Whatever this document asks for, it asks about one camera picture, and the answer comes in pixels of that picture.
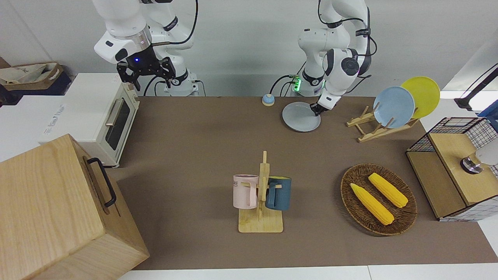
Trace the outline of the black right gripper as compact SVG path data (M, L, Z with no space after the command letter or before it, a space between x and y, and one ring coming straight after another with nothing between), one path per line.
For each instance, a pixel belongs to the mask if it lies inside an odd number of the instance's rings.
M170 88L172 81L176 78L176 70L170 57L160 61L157 59L154 49L148 47L126 58L128 64L118 64L118 74L123 83L132 84L135 90L140 91L139 75L162 75Z

